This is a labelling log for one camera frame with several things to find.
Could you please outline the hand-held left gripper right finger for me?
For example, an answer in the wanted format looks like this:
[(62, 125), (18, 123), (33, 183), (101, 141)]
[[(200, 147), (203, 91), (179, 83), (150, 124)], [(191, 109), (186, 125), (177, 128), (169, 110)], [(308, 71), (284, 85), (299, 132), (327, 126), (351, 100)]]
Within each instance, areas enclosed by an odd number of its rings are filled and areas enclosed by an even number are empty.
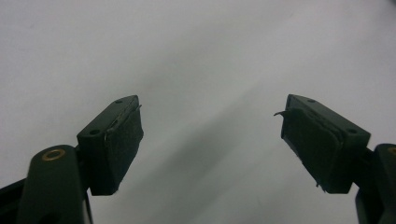
[(370, 186), (371, 135), (320, 102), (290, 94), (281, 138), (328, 193), (347, 193), (352, 184)]

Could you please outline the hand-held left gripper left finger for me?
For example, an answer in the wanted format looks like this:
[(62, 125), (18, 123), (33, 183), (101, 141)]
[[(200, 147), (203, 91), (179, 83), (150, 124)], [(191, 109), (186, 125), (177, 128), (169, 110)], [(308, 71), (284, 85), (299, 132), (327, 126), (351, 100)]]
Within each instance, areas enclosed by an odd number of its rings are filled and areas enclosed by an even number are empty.
[(112, 195), (119, 189), (144, 136), (140, 107), (137, 95), (120, 98), (77, 135), (92, 195)]

